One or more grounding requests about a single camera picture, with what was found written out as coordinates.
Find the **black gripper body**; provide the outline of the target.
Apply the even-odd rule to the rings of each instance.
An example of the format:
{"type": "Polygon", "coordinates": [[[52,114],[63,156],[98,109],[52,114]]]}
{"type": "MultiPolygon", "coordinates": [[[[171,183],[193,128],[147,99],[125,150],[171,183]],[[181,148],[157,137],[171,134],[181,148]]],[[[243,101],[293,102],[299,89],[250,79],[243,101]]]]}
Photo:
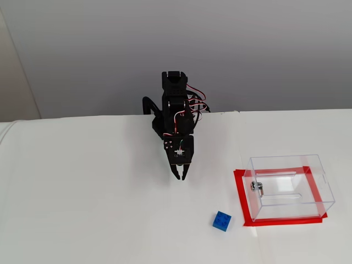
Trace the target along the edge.
{"type": "Polygon", "coordinates": [[[194,137],[165,136],[163,147],[170,164],[190,164],[194,155],[194,137]]]}

